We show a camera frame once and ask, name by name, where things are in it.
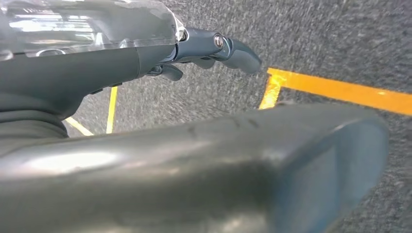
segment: clear plastic cover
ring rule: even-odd
[[[172,45],[184,26],[154,0],[0,0],[0,61]]]

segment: bolt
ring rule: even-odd
[[[223,36],[222,35],[216,34],[215,38],[214,38],[214,41],[215,41],[216,47],[218,47],[220,49],[223,48],[224,41],[223,41]]]

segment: rain cover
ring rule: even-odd
[[[0,0],[0,61],[172,45],[185,30],[153,0]]]

